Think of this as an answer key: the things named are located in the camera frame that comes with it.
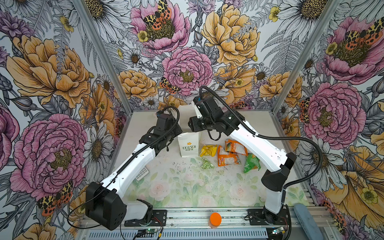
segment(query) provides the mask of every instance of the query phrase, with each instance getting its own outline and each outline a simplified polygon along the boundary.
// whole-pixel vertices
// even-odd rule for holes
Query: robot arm
[[[197,116],[191,117],[188,123],[193,132],[213,129],[220,134],[223,132],[243,144],[267,167],[262,178],[262,183],[267,188],[264,212],[267,220],[272,222],[271,218],[280,212],[284,203],[283,185],[288,178],[296,156],[293,153],[287,154],[283,149],[279,150],[269,141],[256,137],[258,133],[240,113],[235,111],[237,116],[256,134],[249,133],[230,111],[224,113],[212,97],[206,97],[202,100],[196,97],[194,104]]]
[[[152,205],[143,200],[125,202],[121,200],[129,185],[141,169],[172,142],[182,130],[176,119],[163,111],[157,113],[156,126],[143,135],[133,153],[121,164],[118,170],[106,177],[100,184],[92,182],[86,190],[85,214],[99,224],[114,230],[122,221],[141,219],[149,223]]]

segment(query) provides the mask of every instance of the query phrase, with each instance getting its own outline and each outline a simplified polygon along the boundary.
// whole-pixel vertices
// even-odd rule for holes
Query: vented panel
[[[122,230],[126,240],[132,240],[137,230]],[[137,240],[157,239],[157,233],[153,237],[139,237]],[[224,229],[164,229],[162,240],[167,239],[255,239],[268,238],[265,228],[224,228]],[[88,240],[123,240],[120,230],[91,230]]]

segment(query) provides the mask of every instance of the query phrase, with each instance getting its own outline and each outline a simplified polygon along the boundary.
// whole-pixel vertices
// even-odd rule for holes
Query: white paper bag
[[[199,155],[199,133],[185,132],[177,136],[181,157],[197,157]]]

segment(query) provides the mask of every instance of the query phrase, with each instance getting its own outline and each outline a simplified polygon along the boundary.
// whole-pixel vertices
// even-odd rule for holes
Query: calculator
[[[144,167],[140,172],[139,174],[136,176],[136,181],[140,181],[141,179],[143,179],[143,177],[145,177],[146,175],[149,174],[149,170]]]

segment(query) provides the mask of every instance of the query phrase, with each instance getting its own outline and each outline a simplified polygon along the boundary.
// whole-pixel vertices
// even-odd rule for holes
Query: orange snack bag
[[[217,165],[222,167],[234,164],[240,164],[239,157],[235,153],[224,151],[224,148],[219,145],[217,148]]]
[[[227,151],[227,152],[235,152],[235,153],[238,153],[238,154],[241,154],[241,155],[248,156],[248,151],[244,147],[244,145],[242,145],[238,141],[231,140],[231,139],[227,139],[225,141],[225,151]]]

